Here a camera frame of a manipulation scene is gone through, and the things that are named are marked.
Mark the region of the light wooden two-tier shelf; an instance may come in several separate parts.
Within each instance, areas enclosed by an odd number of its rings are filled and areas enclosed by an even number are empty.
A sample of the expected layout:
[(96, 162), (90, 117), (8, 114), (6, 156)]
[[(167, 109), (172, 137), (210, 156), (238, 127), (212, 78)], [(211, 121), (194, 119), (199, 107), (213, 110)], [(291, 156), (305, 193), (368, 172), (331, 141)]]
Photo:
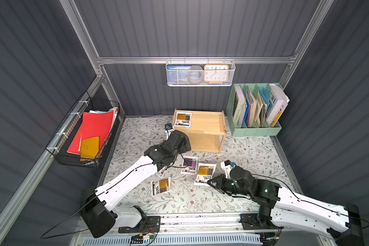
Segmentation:
[(186, 111), (175, 110), (174, 121), (177, 112), (191, 112), (191, 127), (175, 127), (174, 129), (185, 133), (191, 144), (193, 152), (220, 153), (227, 134), (224, 112)]

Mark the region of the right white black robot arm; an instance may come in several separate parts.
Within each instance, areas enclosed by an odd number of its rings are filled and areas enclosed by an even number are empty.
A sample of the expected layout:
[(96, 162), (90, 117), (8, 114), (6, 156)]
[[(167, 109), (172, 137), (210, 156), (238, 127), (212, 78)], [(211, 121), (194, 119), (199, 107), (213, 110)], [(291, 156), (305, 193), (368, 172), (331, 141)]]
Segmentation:
[(243, 229), (294, 228), (332, 239), (338, 246), (363, 246), (363, 229), (359, 209), (321, 202), (267, 179), (255, 178), (250, 171), (236, 165), (225, 166), (207, 184), (232, 198), (250, 199), (259, 205), (256, 216), (241, 215)]

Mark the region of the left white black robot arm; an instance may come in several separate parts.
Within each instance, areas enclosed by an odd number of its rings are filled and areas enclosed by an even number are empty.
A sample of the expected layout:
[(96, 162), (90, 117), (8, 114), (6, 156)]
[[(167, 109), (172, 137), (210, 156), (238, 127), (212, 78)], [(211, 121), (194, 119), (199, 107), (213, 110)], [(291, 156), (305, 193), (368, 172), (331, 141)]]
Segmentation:
[(170, 168), (179, 154), (191, 150), (188, 136), (178, 130), (167, 140), (149, 147), (130, 168), (110, 182), (81, 194), (80, 215), (94, 238), (100, 238), (111, 229), (128, 232), (147, 229), (147, 215), (138, 206), (117, 208), (127, 194), (145, 179), (164, 167)]

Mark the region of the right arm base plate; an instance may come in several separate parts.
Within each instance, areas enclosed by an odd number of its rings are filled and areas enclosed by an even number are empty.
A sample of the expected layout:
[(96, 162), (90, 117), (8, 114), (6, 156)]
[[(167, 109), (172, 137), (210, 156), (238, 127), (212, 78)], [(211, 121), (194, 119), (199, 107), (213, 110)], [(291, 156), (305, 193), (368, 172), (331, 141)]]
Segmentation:
[(240, 220), (244, 230), (261, 230), (261, 229), (283, 229), (274, 225), (270, 219), (265, 216), (259, 216), (257, 213), (240, 214)]

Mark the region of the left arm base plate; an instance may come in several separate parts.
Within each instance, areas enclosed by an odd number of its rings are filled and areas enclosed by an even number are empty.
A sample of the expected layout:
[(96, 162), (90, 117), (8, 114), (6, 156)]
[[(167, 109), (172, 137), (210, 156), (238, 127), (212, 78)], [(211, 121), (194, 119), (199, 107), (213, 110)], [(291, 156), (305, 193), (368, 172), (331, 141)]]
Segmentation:
[(160, 216), (147, 216), (141, 219), (141, 221), (134, 227), (121, 227), (118, 229), (120, 234), (130, 234), (130, 233), (158, 233), (161, 227), (161, 217)]

